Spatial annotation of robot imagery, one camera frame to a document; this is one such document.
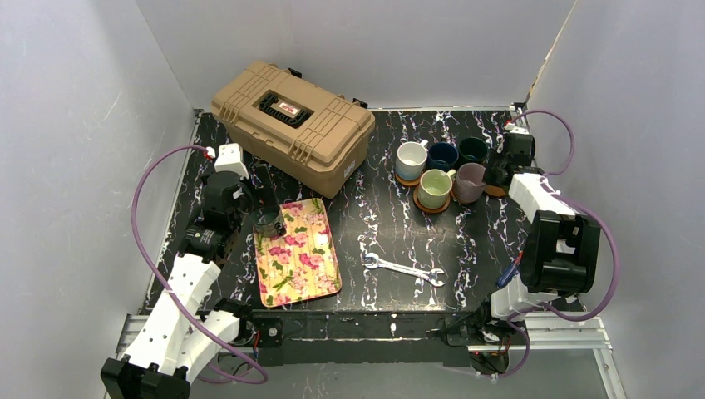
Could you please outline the dark teal mug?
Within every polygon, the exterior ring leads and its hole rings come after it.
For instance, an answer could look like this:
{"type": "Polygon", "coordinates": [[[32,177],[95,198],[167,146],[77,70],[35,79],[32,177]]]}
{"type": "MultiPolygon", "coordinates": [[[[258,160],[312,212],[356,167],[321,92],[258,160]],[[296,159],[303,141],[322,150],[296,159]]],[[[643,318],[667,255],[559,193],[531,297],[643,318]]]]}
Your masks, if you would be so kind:
{"type": "Polygon", "coordinates": [[[459,154],[458,161],[456,162],[457,167],[468,163],[484,165],[489,152],[487,144],[483,140],[475,137],[461,140],[457,144],[456,149],[459,154]]]}

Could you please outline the ringed orange wooden coaster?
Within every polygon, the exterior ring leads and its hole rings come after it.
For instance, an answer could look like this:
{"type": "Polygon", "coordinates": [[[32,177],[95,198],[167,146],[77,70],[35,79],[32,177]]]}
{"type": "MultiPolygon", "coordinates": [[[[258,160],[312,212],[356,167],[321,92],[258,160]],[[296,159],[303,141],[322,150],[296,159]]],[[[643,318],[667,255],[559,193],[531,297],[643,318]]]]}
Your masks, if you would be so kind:
{"type": "Polygon", "coordinates": [[[502,198],[502,197],[507,196],[506,190],[500,186],[487,185],[484,189],[484,192],[488,196],[495,197],[495,198],[502,198]]]}

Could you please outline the lilac mug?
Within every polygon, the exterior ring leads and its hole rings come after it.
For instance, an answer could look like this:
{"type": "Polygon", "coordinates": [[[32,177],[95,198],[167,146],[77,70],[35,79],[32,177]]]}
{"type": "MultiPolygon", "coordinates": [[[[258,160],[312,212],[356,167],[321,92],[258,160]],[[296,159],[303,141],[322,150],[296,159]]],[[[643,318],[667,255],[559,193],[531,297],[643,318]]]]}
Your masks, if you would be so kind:
{"type": "Polygon", "coordinates": [[[468,163],[462,165],[456,172],[453,190],[456,196],[464,201],[473,203],[482,194],[486,184],[484,182],[485,167],[483,165],[468,163]]]}

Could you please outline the navy blue mug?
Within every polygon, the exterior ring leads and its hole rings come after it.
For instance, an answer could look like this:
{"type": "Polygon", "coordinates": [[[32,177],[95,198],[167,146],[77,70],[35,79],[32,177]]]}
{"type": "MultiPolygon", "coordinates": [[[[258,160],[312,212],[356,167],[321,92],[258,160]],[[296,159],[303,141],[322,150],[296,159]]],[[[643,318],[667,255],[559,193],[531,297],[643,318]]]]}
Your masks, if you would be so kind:
{"type": "Polygon", "coordinates": [[[432,145],[427,151],[427,170],[452,170],[459,159],[459,152],[455,146],[446,142],[432,145]]]}

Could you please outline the pale green mug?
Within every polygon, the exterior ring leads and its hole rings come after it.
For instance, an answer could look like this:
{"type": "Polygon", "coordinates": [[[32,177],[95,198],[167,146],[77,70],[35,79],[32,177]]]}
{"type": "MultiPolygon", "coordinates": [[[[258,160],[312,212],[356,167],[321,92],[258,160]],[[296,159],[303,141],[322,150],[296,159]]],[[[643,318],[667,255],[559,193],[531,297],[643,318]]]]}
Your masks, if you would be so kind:
{"type": "Polygon", "coordinates": [[[428,170],[420,179],[418,199],[430,209],[441,207],[454,185],[456,170],[428,170]]]}

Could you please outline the ringed brown wooden coaster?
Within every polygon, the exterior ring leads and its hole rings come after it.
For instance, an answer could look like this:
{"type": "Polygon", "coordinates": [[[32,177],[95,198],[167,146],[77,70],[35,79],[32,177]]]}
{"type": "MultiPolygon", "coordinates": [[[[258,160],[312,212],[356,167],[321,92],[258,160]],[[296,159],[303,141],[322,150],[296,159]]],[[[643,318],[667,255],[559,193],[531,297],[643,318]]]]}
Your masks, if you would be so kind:
{"type": "Polygon", "coordinates": [[[415,206],[422,212],[425,212],[427,214],[440,214],[440,213],[445,212],[448,209],[448,207],[450,206],[451,197],[447,196],[444,204],[441,207],[435,208],[435,209],[427,208],[418,199],[418,193],[419,193],[418,188],[415,188],[413,191],[413,202],[414,202],[415,206]]]}

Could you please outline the white mug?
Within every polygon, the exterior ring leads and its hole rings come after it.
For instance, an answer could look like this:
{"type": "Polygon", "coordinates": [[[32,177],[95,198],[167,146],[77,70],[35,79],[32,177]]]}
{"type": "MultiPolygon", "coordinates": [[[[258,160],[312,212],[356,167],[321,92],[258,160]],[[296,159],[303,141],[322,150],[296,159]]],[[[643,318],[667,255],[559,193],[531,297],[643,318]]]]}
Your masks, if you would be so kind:
{"type": "Polygon", "coordinates": [[[396,175],[403,180],[416,180],[421,177],[427,160],[427,140],[408,141],[397,149],[396,175]]]}

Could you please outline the light orange wooden coaster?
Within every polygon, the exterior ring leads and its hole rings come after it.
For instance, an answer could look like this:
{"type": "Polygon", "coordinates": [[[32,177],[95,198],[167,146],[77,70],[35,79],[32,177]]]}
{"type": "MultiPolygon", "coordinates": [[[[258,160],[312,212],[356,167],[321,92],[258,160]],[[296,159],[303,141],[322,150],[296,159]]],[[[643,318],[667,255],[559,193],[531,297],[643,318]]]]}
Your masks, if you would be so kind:
{"type": "Polygon", "coordinates": [[[399,184],[406,186],[406,187],[415,187],[415,186],[419,185],[420,179],[421,179],[420,177],[417,177],[414,180],[405,180],[398,173],[394,173],[394,177],[399,184]]]}

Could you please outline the dark grey mug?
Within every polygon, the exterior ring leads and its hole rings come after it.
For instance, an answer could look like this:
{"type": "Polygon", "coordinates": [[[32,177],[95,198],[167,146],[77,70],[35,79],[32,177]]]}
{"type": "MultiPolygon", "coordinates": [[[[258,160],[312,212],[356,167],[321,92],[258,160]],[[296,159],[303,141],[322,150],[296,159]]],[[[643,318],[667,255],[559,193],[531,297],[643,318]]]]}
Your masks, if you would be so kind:
{"type": "Polygon", "coordinates": [[[278,205],[261,207],[255,210],[250,218],[253,221],[254,232],[261,237],[276,239],[286,235],[286,224],[278,205]]]}

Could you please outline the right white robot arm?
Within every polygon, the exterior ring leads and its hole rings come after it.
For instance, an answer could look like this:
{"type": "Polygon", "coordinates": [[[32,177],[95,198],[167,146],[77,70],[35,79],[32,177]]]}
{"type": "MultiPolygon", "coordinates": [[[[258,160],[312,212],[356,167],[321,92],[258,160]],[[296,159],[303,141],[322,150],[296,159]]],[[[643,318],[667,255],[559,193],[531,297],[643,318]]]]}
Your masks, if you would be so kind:
{"type": "Polygon", "coordinates": [[[587,293],[594,285],[601,228],[560,201],[542,169],[532,165],[535,138],[512,128],[491,152],[484,181],[502,188],[530,221],[520,260],[504,272],[485,304],[483,323],[505,326],[541,303],[587,293]]]}

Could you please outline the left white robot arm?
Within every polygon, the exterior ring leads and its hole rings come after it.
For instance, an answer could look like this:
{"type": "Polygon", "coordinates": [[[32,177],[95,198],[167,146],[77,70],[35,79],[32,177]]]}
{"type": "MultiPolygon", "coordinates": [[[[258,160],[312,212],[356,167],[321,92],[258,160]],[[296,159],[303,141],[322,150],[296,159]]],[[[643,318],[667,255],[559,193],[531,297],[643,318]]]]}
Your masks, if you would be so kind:
{"type": "Polygon", "coordinates": [[[258,207],[244,162],[216,162],[203,178],[200,212],[180,241],[167,288],[121,358],[107,359],[101,369],[108,397],[186,398],[224,344],[256,342],[246,303],[224,298],[202,318],[197,311],[236,246],[244,217],[258,207]]]}

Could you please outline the tan plastic toolbox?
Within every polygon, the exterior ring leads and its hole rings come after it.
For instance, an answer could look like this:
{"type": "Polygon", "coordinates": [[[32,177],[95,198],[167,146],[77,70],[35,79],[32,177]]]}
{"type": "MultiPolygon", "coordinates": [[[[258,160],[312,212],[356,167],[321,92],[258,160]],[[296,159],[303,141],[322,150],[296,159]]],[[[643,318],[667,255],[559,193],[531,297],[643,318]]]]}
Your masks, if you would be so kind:
{"type": "Polygon", "coordinates": [[[328,199],[367,158],[376,125],[365,102],[263,61],[221,88],[210,109],[244,151],[328,199]]]}

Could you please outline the floral serving tray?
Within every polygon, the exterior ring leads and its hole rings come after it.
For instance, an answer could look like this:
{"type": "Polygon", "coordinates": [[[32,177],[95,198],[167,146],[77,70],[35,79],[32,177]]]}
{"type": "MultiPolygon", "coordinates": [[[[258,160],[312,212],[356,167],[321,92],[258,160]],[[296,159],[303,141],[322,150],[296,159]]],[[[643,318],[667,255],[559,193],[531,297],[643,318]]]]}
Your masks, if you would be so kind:
{"type": "Polygon", "coordinates": [[[259,295],[267,308],[338,293],[338,258],[322,199],[280,206],[286,234],[266,238],[254,232],[259,295]]]}

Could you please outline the yellow blue screwdriver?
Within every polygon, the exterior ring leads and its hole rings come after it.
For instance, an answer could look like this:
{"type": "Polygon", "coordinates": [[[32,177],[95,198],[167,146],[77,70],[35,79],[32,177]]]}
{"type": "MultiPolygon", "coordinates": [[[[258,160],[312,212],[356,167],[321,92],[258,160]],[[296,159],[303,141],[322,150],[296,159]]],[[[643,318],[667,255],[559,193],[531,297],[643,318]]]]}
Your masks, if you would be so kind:
{"type": "Polygon", "coordinates": [[[501,272],[500,277],[496,280],[496,287],[505,287],[513,278],[519,273],[520,262],[523,257],[523,252],[519,254],[510,262],[510,264],[501,272]]]}

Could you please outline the silver double-ended wrench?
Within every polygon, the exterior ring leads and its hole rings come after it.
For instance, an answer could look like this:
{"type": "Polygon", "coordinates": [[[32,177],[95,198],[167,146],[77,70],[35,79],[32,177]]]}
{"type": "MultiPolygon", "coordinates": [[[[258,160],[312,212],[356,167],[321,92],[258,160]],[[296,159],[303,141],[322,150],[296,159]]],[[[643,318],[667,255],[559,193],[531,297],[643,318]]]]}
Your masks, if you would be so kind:
{"type": "Polygon", "coordinates": [[[375,253],[364,254],[362,256],[362,264],[369,269],[384,268],[394,272],[410,275],[415,278],[420,278],[422,280],[427,281],[431,286],[436,288],[443,287],[446,284],[446,280],[443,278],[443,275],[445,275],[446,272],[441,268],[423,270],[419,268],[408,267],[401,264],[386,261],[380,258],[375,253]]]}

